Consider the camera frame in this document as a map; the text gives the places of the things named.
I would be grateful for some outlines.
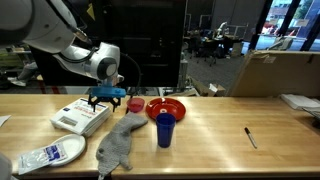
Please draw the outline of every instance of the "desk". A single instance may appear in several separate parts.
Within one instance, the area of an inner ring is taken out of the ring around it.
[[[55,129],[49,118],[79,97],[85,96],[0,95],[0,115],[12,115],[0,128],[0,151],[13,161],[14,173],[18,154],[69,134]],[[155,97],[144,98],[148,102]],[[148,124],[132,133],[129,160],[133,169],[125,171],[119,166],[111,174],[114,179],[320,175],[320,131],[312,127],[313,117],[308,113],[291,109],[281,99],[176,99],[186,106],[187,114],[176,125],[171,147],[157,146],[156,125],[148,118]],[[97,176],[96,149],[125,110],[122,103],[87,138],[85,151],[75,161],[29,176]],[[139,114],[146,117],[144,111]],[[244,127],[250,129],[258,149],[253,148]]]

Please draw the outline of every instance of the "blue plastic cup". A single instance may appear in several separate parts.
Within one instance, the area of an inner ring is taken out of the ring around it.
[[[160,113],[156,117],[158,145],[167,148],[171,144],[172,133],[176,125],[176,118],[169,113]]]

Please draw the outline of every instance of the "wooden table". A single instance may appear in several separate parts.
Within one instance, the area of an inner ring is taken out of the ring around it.
[[[0,127],[0,152],[12,160],[14,174],[20,153],[70,134],[55,129],[49,118],[79,97],[86,96],[0,95],[0,115],[12,115]],[[148,118],[148,124],[132,133],[129,160],[133,169],[119,166],[111,174],[114,179],[320,175],[320,131],[312,127],[311,115],[291,109],[280,99],[172,98],[181,101],[187,113],[175,127],[171,146],[157,146],[156,125]],[[124,116],[122,104],[87,138],[79,158],[63,167],[42,168],[28,177],[97,176],[96,149]],[[147,118],[144,111],[139,115]],[[244,127],[250,129],[258,149],[253,148]]]

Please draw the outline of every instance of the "black pen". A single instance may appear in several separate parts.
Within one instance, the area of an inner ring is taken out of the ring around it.
[[[248,129],[247,127],[245,127],[244,130],[246,131],[246,133],[247,133],[247,135],[248,135],[248,137],[249,137],[249,139],[250,139],[253,147],[257,149],[258,146],[257,146],[256,142],[254,141],[253,136],[252,136],[252,134],[250,133],[249,129]]]

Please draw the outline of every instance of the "red bowl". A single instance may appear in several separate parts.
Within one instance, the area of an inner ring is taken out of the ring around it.
[[[141,98],[131,98],[127,101],[127,106],[131,112],[137,113],[143,109],[144,100]]]

